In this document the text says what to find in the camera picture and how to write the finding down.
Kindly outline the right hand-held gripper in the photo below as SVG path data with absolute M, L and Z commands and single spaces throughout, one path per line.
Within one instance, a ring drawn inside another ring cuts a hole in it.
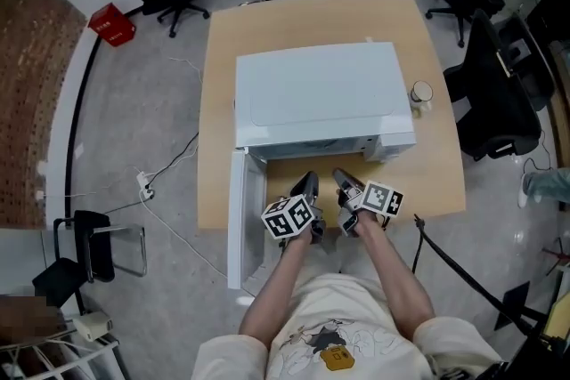
M 338 227 L 346 237 L 357 237 L 355 227 L 363 211 L 380 215 L 381 228 L 398 216 L 403 202 L 403 194 L 379 182 L 362 182 L 348 171 L 335 168 L 332 172 L 338 190 Z

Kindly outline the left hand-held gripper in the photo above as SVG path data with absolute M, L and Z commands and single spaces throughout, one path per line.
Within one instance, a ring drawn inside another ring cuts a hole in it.
M 326 224 L 322 210 L 315 207 L 319 196 L 319 178 L 315 171 L 307 172 L 291 189 L 289 198 L 269 205 L 261 214 L 261 220 L 273 239 L 282 245 L 303 231 L 311 233 L 312 244 L 322 241 Z

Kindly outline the person's left forearm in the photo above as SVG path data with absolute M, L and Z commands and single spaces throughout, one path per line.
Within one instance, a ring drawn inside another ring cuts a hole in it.
M 311 242 L 309 230 L 289 241 L 271 276 L 246 311 L 239 335 L 252 337 L 271 349 L 273 339 L 287 319 L 291 296 Z

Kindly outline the person's right forearm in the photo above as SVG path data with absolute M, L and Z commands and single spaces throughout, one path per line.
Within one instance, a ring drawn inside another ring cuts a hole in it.
M 402 336 L 412 341 L 415 331 L 435 317 L 432 302 L 381 228 L 376 215 L 362 210 L 357 218 L 355 231 L 379 276 L 395 325 Z

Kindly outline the person's light trousers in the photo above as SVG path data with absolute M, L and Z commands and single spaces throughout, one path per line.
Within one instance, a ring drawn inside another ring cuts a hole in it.
M 306 282 L 327 273 L 341 273 L 379 283 L 376 269 L 359 238 L 340 236 L 309 247 L 298 281 Z

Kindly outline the white microwave door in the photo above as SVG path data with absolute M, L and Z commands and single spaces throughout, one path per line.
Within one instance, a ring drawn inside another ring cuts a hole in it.
M 264 260 L 266 163 L 247 148 L 232 152 L 227 231 L 227 286 L 240 289 Z

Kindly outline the white microwave oven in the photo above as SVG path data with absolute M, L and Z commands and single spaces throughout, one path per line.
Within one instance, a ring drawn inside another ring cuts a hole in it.
M 264 160 L 359 153 L 382 162 L 416 143 L 391 42 L 238 57 L 234 125 L 236 148 Z

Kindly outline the person's cream printed shirt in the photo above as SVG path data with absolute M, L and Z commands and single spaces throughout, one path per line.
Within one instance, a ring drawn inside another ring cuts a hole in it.
M 191 380 L 474 379 L 500 360 L 462 319 L 435 317 L 406 339 L 377 283 L 328 273 L 295 292 L 271 346 L 251 336 L 211 339 Z

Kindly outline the black tripod stand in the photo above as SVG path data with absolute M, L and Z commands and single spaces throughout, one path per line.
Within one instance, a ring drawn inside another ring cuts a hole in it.
M 414 261 L 412 264 L 412 273 L 415 273 L 419 254 L 426 241 L 436 254 L 456 273 L 462 278 L 473 290 L 479 293 L 492 307 L 494 307 L 499 314 L 504 316 L 512 324 L 514 324 L 519 331 L 525 336 L 539 337 L 540 331 L 543 327 L 545 317 L 540 312 L 533 309 L 528 309 L 525 306 L 519 309 L 508 307 L 505 303 L 501 302 L 498 298 L 488 292 L 479 282 L 477 282 L 467 271 L 465 271 L 458 263 L 456 263 L 445 251 L 440 248 L 425 232 L 425 220 L 420 218 L 417 214 L 414 215 L 414 222 L 416 228 L 419 230 L 420 241 Z

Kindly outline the white power strip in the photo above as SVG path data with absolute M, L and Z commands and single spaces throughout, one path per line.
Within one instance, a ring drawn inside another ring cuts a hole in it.
M 140 187 L 140 194 L 143 200 L 154 198 L 155 192 L 151 187 L 150 179 L 144 172 L 139 172 L 136 175 L 137 183 Z

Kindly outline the wooden table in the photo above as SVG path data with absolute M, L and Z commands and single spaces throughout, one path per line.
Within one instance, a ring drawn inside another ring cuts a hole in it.
M 358 155 L 273 161 L 267 195 L 283 195 L 307 171 L 320 179 L 319 206 L 334 226 L 338 206 L 332 171 L 383 182 L 404 194 L 400 220 L 461 212 L 466 207 L 460 145 L 436 49 L 415 0 L 277 0 L 213 13 L 199 115 L 198 226 L 222 230 L 229 219 L 234 145 L 235 64 L 241 55 L 303 46 L 358 43 L 371 38 L 395 46 L 403 80 L 434 91 L 430 111 L 414 121 L 417 142 L 384 165 Z

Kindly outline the black mesh office chair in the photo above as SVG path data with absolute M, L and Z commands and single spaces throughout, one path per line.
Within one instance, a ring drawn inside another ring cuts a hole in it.
M 542 136 L 537 112 L 554 93 L 549 63 L 526 22 L 516 13 L 493 24 L 477 9 L 464 61 L 444 71 L 453 102 L 469 110 L 456 122 L 463 153 L 482 158 L 523 156 Z

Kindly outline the black metal-framed chair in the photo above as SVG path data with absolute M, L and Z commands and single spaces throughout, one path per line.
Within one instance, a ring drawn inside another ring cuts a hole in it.
M 60 226 L 72 228 L 75 241 L 75 260 L 63 257 L 60 250 Z M 127 234 L 139 241 L 142 267 L 134 270 L 113 260 L 111 238 Z M 60 309 L 71 297 L 76 299 L 81 315 L 88 313 L 80 288 L 96 281 L 109 283 L 120 270 L 137 278 L 148 272 L 146 233 L 141 225 L 112 224 L 106 214 L 77 210 L 70 218 L 53 222 L 54 262 L 32 280 L 35 295 L 41 296 L 49 306 Z

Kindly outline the red box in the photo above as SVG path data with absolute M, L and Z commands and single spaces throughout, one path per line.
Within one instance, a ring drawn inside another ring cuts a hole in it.
M 136 31 L 135 25 L 113 3 L 95 12 L 88 27 L 113 47 L 132 40 Z

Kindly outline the beige plastic box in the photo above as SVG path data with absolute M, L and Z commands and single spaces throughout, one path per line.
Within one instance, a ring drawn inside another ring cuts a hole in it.
M 76 331 L 88 342 L 107 335 L 113 328 L 111 318 L 103 311 L 93 311 L 72 318 Z

